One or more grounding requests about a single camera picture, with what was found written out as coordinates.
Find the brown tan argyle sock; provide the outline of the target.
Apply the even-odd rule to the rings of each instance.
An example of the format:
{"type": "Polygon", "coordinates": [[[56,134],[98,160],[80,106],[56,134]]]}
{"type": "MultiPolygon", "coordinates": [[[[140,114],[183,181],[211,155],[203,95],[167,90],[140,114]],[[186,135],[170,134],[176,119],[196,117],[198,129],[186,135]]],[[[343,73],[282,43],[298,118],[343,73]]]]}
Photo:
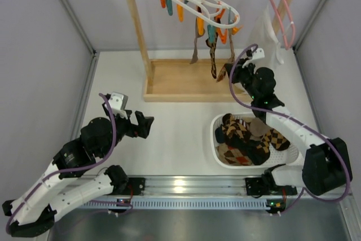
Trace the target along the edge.
{"type": "Polygon", "coordinates": [[[250,151],[252,144],[250,141],[251,132],[242,119],[237,119],[233,114],[227,113],[222,117],[221,130],[225,144],[232,149],[239,151],[250,151]]]}

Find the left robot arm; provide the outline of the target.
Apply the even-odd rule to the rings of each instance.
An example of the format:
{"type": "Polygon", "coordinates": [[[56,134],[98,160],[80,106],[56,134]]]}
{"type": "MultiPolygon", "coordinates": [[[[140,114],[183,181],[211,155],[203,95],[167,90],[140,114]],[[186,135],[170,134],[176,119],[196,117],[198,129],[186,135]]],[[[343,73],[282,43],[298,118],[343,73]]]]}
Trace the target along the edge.
{"type": "Polygon", "coordinates": [[[137,124],[130,121],[131,110],[125,117],[119,114],[97,117],[81,129],[78,138],[66,143],[54,156],[43,176],[28,192],[16,200],[2,204],[9,217],[7,233],[12,237],[32,238],[51,229],[65,214],[103,195],[117,195],[127,189],[129,178],[119,165],[109,166],[88,183],[64,191],[88,170],[109,158],[116,145],[128,136],[149,136],[154,117],[135,111],[137,124]]]}

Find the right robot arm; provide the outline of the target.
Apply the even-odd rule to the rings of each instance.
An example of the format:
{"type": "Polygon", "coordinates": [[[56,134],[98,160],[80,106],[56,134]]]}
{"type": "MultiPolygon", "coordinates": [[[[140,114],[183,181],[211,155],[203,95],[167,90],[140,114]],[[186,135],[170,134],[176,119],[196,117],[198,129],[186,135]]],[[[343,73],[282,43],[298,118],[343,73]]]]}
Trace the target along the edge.
{"type": "Polygon", "coordinates": [[[303,156],[300,166],[285,164],[271,171],[278,186],[302,186],[313,197],[343,186],[344,195],[353,178],[347,145],[341,138],[330,139],[293,117],[276,96],[274,72],[255,68],[242,60],[225,65],[229,85],[240,84],[252,101],[248,108],[256,118],[286,137],[303,156]]]}

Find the striped cuff brown sock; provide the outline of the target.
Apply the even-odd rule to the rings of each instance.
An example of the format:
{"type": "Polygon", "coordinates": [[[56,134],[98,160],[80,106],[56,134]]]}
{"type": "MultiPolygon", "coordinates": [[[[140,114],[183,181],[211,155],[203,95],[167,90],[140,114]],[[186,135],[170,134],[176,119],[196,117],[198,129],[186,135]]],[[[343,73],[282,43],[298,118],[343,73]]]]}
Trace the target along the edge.
{"type": "Polygon", "coordinates": [[[197,41],[201,37],[202,37],[202,34],[199,34],[197,19],[195,19],[195,37],[193,40],[193,54],[192,54],[192,59],[190,61],[190,64],[195,64],[198,61],[197,41]]]}

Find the beige long sock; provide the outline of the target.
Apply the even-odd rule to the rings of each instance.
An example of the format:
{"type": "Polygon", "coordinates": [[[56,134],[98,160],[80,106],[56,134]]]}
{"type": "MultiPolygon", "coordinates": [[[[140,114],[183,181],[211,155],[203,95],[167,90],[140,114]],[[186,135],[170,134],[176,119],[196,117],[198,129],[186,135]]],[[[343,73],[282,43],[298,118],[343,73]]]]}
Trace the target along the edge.
{"type": "Polygon", "coordinates": [[[263,123],[258,118],[251,119],[249,123],[249,131],[251,140],[260,141],[263,136],[271,130],[271,127],[263,123]]]}

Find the white round clip hanger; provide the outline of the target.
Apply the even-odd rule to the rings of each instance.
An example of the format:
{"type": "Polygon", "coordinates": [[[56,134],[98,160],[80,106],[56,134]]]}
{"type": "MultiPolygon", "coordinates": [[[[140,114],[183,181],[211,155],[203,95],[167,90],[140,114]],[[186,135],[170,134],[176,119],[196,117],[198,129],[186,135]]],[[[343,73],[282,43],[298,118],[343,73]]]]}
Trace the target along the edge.
{"type": "Polygon", "coordinates": [[[221,0],[160,0],[170,16],[176,7],[178,20],[184,20],[184,12],[188,11],[196,17],[196,34],[208,35],[210,43],[219,37],[225,44],[229,35],[237,34],[243,26],[239,24],[239,12],[221,0]]]}

